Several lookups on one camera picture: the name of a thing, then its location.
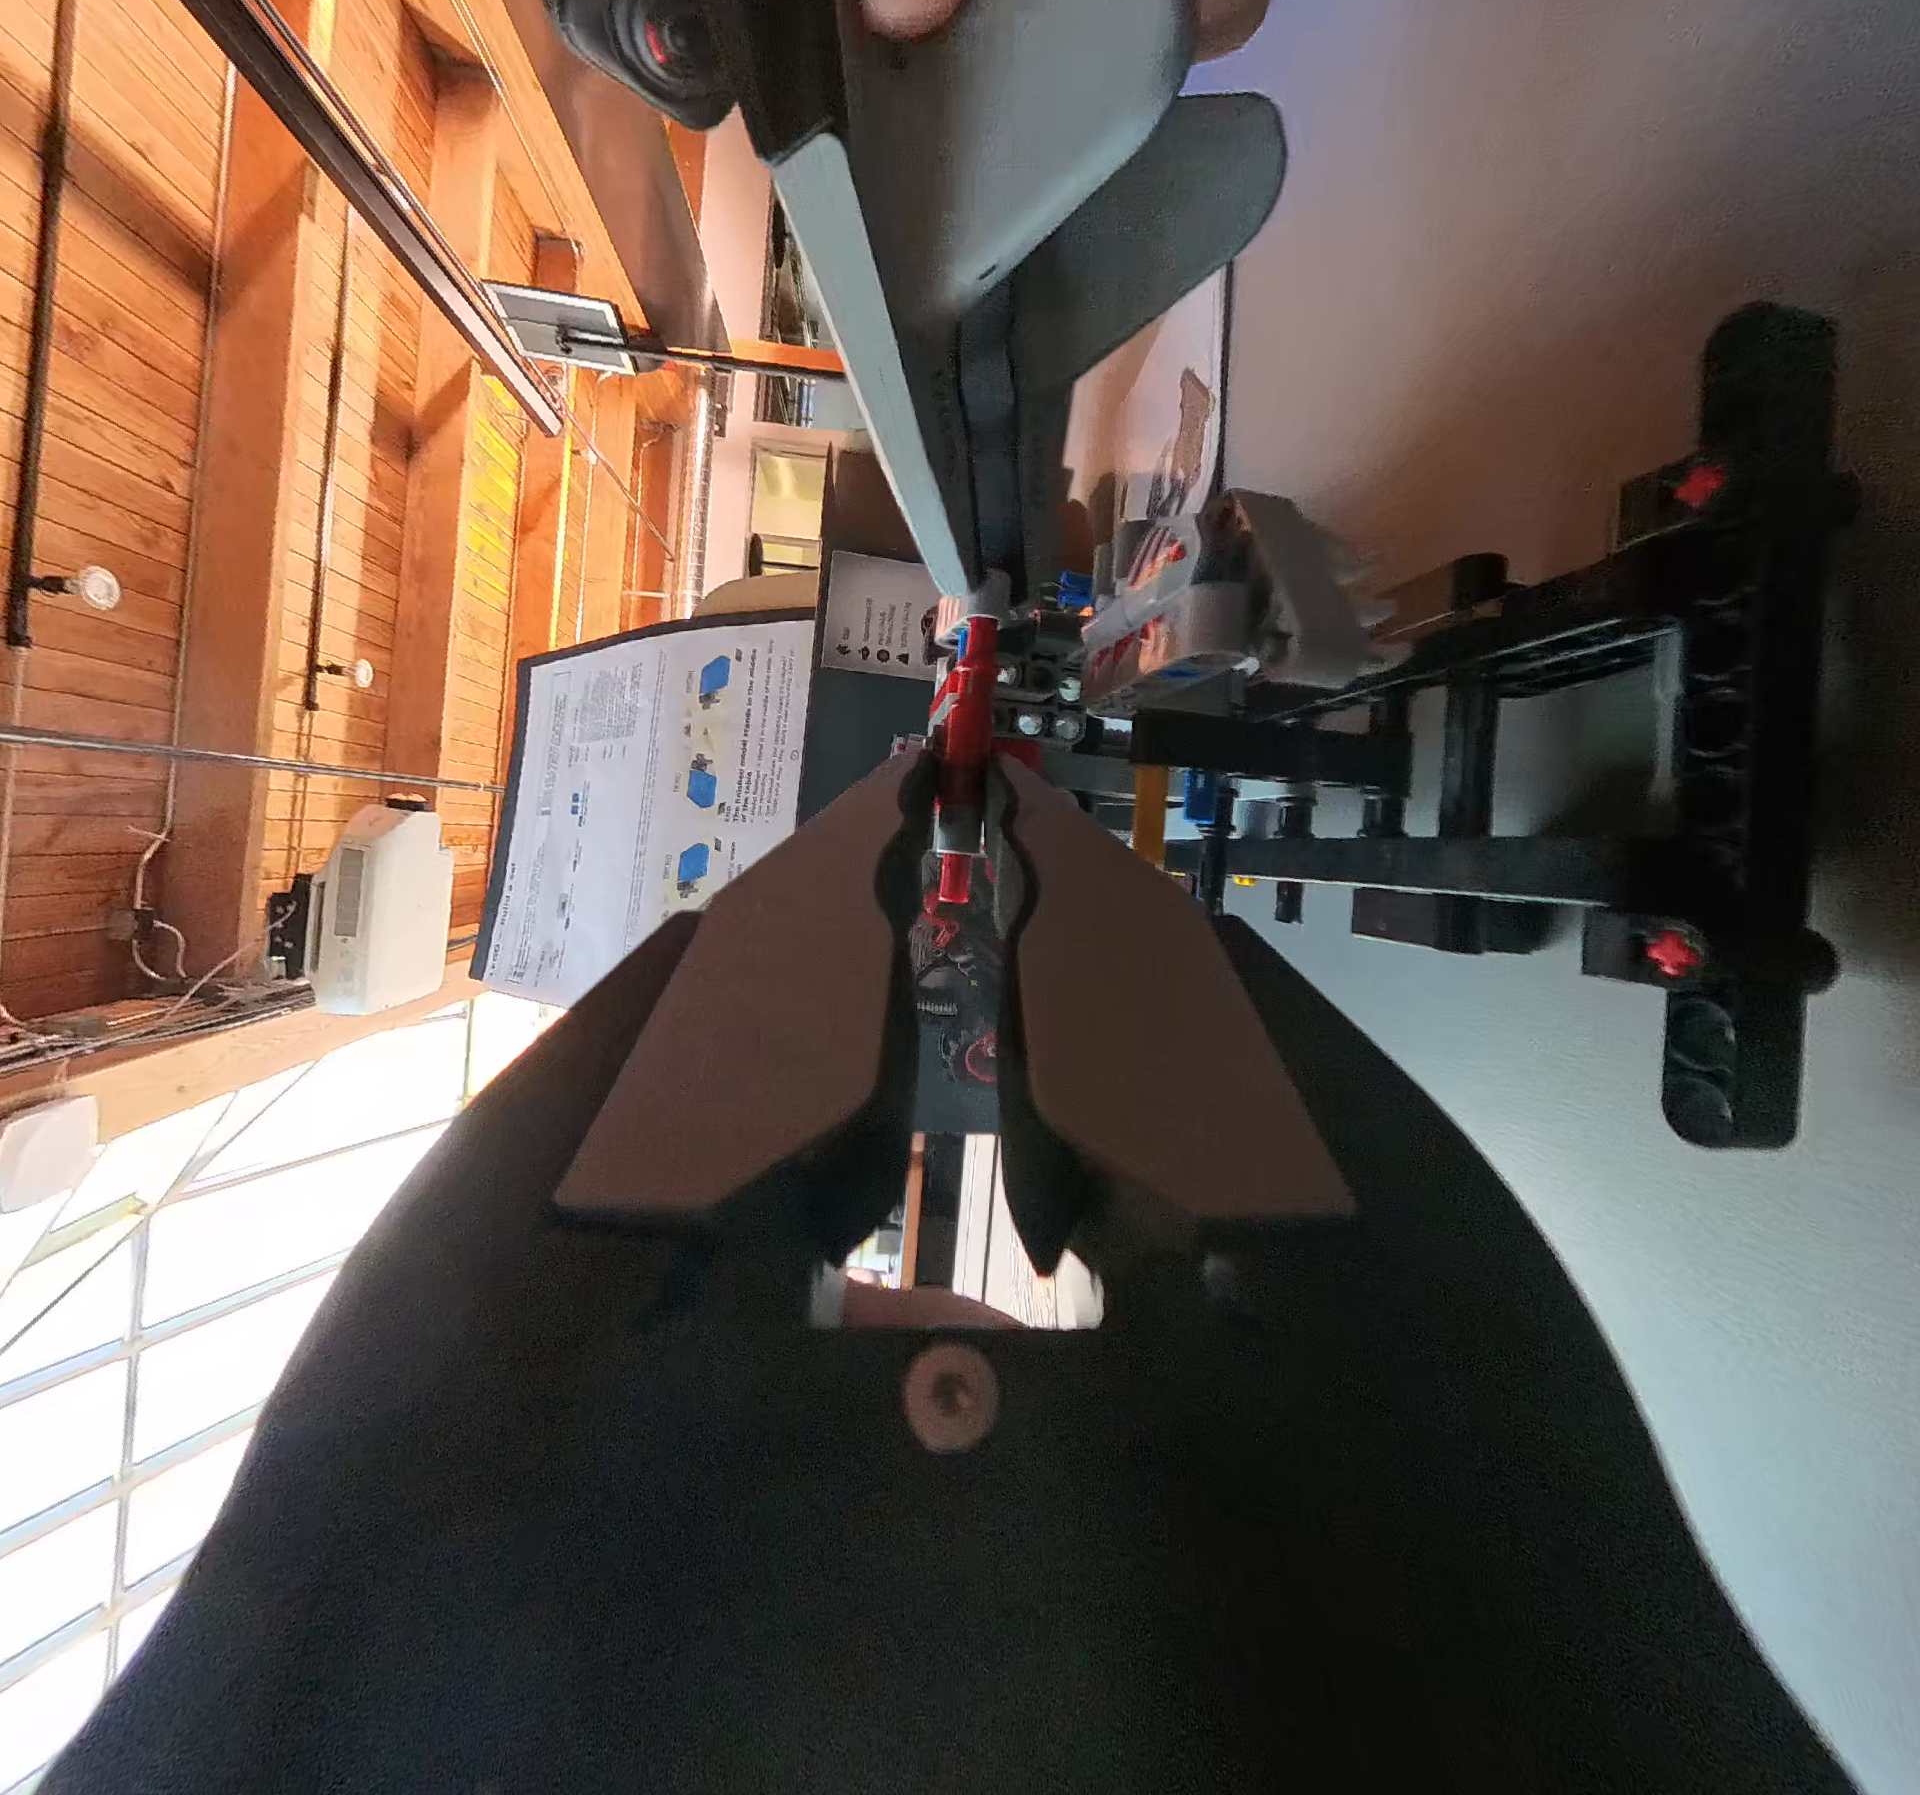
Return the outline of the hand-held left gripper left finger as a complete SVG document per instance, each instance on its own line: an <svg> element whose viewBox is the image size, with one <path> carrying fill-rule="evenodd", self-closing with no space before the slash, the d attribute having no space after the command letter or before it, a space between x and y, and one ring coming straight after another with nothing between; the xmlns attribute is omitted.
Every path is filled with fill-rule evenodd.
<svg viewBox="0 0 1920 1795"><path fill-rule="evenodd" d="M592 1226L719 1231L764 1213L841 1261L899 1203L935 765L893 757L693 920L555 1207Z"/></svg>

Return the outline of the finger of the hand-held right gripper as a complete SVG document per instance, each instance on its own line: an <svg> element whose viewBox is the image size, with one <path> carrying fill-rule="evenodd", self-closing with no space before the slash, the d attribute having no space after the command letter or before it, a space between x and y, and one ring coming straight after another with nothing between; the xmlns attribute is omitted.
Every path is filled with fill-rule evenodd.
<svg viewBox="0 0 1920 1795"><path fill-rule="evenodd" d="M1247 248L1289 144L1261 93L1176 98L1143 148L959 323L959 586L1037 588L1079 382Z"/></svg>
<svg viewBox="0 0 1920 1795"><path fill-rule="evenodd" d="M938 592L1024 590L1071 394L1136 333L1104 191L1176 100L1192 0L964 0L915 41L826 2L844 109L776 194Z"/></svg>

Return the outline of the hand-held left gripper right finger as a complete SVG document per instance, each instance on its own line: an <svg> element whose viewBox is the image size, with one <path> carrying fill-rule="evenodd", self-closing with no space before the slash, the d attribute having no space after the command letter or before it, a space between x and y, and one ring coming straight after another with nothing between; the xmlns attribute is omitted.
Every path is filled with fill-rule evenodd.
<svg viewBox="0 0 1920 1795"><path fill-rule="evenodd" d="M1001 1189L1035 1270L1351 1220L1203 905L1030 768L994 783Z"/></svg>

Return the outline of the black lego technic model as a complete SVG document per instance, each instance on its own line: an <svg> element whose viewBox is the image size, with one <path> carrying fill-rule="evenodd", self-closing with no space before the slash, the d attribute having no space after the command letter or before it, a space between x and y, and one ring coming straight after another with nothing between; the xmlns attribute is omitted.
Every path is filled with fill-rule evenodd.
<svg viewBox="0 0 1920 1795"><path fill-rule="evenodd" d="M1837 955L1812 927L1813 779L1837 534L1837 320L1751 302L1708 335L1690 454L1618 492L1616 545L1517 583L1464 555L1389 592L1347 688L1261 684L1214 709L1005 688L1009 752L1119 831L1194 836L1170 867L1210 910L1225 883L1351 896L1353 931L1452 958L1520 953L1550 915L1588 977L1659 992L1659 1102L1708 1151L1778 1151L1802 1124L1808 1005ZM1644 675L1646 791L1589 829L1496 831L1501 726L1523 704Z"/></svg>

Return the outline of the lego instruction booklet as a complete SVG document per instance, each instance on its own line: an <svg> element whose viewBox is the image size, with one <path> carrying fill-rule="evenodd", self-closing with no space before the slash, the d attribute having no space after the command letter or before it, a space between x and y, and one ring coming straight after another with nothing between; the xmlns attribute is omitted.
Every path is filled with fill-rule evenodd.
<svg viewBox="0 0 1920 1795"><path fill-rule="evenodd" d="M1233 274L1206 279L1083 377L1066 439L1068 494L1093 545L1192 513L1222 485Z"/></svg>

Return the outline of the white printed instruction sheet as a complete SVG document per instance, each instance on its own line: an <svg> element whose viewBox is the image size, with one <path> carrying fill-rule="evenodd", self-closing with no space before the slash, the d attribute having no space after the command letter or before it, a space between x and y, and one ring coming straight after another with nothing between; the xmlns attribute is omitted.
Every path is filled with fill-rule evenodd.
<svg viewBox="0 0 1920 1795"><path fill-rule="evenodd" d="M815 659L776 609L521 661L476 978L566 1008L784 844Z"/></svg>

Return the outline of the dark box with white label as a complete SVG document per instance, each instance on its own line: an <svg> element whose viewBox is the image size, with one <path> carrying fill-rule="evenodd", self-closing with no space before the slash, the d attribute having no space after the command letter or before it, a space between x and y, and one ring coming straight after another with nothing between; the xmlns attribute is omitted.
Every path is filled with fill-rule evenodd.
<svg viewBox="0 0 1920 1795"><path fill-rule="evenodd" d="M924 734L940 592L918 562L834 551L822 571L800 759L806 822Z"/></svg>

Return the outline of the orange rack beam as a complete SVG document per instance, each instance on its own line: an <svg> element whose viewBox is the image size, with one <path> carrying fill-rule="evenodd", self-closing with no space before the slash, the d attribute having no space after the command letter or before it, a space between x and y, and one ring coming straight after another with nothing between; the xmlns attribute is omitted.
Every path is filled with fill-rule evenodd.
<svg viewBox="0 0 1920 1795"><path fill-rule="evenodd" d="M637 328L626 335L627 353L655 366L702 368L720 375L752 375L776 379L826 379L844 382L849 373L834 349L805 342L742 340L725 348L665 342Z"/></svg>

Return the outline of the rectangular panel light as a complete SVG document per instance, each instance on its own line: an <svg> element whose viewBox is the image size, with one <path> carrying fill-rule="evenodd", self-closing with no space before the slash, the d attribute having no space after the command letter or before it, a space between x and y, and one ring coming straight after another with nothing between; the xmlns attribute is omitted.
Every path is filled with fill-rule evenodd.
<svg viewBox="0 0 1920 1795"><path fill-rule="evenodd" d="M615 304L508 283L480 283L510 340L530 364L586 368L600 375L637 373L627 327Z"/></svg>

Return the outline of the brown cardboard box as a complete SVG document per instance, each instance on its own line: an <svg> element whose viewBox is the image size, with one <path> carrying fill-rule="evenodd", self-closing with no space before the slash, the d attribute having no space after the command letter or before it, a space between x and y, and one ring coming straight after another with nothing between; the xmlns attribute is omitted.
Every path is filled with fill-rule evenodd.
<svg viewBox="0 0 1920 1795"><path fill-rule="evenodd" d="M826 449L761 440L750 458L730 449L716 461L709 516L742 519L709 532L709 569L738 573L711 582L696 618L812 609L836 553L916 562L918 549L893 490L864 440Z"/></svg>

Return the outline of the white ceiling-mounted projector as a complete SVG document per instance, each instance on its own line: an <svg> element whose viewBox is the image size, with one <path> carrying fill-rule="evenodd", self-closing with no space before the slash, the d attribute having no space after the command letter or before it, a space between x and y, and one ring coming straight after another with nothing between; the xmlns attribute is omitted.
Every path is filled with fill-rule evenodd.
<svg viewBox="0 0 1920 1795"><path fill-rule="evenodd" d="M445 977L452 854L424 800L362 809L317 870L266 905L266 964L325 1013L384 1013Z"/></svg>

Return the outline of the metal conduit pipe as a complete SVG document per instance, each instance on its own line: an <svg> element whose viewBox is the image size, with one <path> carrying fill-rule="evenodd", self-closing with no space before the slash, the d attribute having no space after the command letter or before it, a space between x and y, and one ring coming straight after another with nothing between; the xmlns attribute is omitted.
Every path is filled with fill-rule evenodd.
<svg viewBox="0 0 1920 1795"><path fill-rule="evenodd" d="M298 775L307 779L337 779L392 788L397 791L452 791L466 796L484 796L498 800L508 789L487 779L446 777L446 775L411 775L379 770L366 766L330 765L312 759L276 757L235 750L206 750L186 745L163 745L124 737L106 737L90 734L68 734L59 729L40 729L29 726L3 726L3 749L36 752L72 752L96 755L124 760L143 760L168 768L178 766L221 766L262 775Z"/></svg>

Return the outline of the black ceiling pipe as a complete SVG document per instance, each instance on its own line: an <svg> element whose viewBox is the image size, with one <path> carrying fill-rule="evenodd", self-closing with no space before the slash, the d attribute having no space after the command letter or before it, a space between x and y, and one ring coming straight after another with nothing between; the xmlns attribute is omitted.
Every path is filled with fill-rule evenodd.
<svg viewBox="0 0 1920 1795"><path fill-rule="evenodd" d="M34 646L34 605L60 586L59 575L36 568L36 530L45 427L52 402L52 360L56 351L56 316L60 283L63 206L72 141L72 81L78 46L82 0L53 2L53 39L50 89L40 128L40 178L36 224L34 313L29 323L29 361L20 415L20 452L12 501L12 540L6 592L6 648L26 652Z"/></svg>
<svg viewBox="0 0 1920 1795"><path fill-rule="evenodd" d="M325 423L322 423L316 565L313 565L310 605L307 605L305 670L304 670L304 684L301 684L301 711L305 717L313 717L319 711L319 684L326 679L326 674L322 668L325 662L322 631L325 631L326 590L329 590L329 573L330 573L330 551L332 551L334 522L337 522L337 509L339 509L339 454L341 454L341 429L342 429L342 407L344 407L344 388L348 388L348 345L349 345L349 323L351 323L351 309L353 309L357 224L360 224L357 212L348 208L344 227L342 227L341 269L339 269L339 283L337 283L337 297L334 297L332 348L330 348L326 405L325 405Z"/></svg>

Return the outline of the black track light rail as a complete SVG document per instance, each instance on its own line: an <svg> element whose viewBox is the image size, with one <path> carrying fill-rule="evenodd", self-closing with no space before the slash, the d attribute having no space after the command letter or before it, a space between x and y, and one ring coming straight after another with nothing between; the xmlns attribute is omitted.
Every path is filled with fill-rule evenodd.
<svg viewBox="0 0 1920 1795"><path fill-rule="evenodd" d="M563 435L566 413L518 351L492 297L455 253L367 126L271 0L176 0L229 58L307 160L392 253L461 342L540 435Z"/></svg>

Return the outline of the silver ventilation duct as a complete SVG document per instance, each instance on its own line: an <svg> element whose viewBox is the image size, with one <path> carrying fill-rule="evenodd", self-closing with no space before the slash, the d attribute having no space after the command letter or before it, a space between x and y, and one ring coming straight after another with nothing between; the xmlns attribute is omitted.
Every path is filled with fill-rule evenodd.
<svg viewBox="0 0 1920 1795"><path fill-rule="evenodd" d="M676 553L676 602L690 611L704 592L711 486L716 443L731 407L731 375L701 368L693 375L690 413L681 439L681 477Z"/></svg>

